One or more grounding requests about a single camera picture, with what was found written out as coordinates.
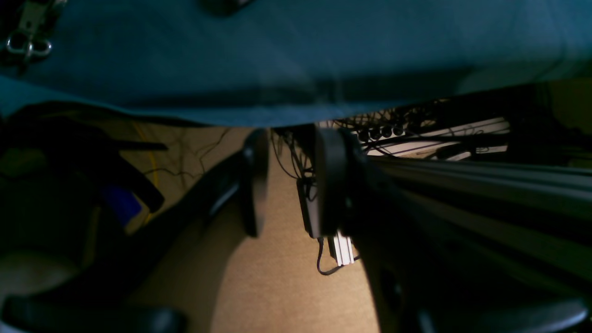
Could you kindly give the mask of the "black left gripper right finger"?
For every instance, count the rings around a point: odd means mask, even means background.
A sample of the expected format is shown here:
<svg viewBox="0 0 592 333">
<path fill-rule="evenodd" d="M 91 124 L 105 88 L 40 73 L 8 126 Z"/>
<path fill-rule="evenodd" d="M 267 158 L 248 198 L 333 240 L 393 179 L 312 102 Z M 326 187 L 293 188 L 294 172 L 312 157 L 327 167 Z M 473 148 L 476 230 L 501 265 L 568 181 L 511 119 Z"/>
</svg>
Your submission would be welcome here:
<svg viewBox="0 0 592 333">
<path fill-rule="evenodd" d="M 387 333 L 589 333 L 591 171 L 367 156 L 319 129 L 320 233 L 361 255 Z"/>
</svg>

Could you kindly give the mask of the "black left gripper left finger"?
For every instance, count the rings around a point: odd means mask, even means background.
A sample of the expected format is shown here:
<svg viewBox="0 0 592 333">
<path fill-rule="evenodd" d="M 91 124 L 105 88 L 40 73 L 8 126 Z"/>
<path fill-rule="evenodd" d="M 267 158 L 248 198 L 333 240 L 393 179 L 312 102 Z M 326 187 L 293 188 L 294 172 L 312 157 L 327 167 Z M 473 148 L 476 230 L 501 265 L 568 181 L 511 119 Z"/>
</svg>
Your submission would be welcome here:
<svg viewBox="0 0 592 333">
<path fill-rule="evenodd" d="M 268 131 L 211 168 L 179 202 L 77 276 L 6 298 L 27 333 L 208 332 L 228 262 L 264 225 Z"/>
</svg>

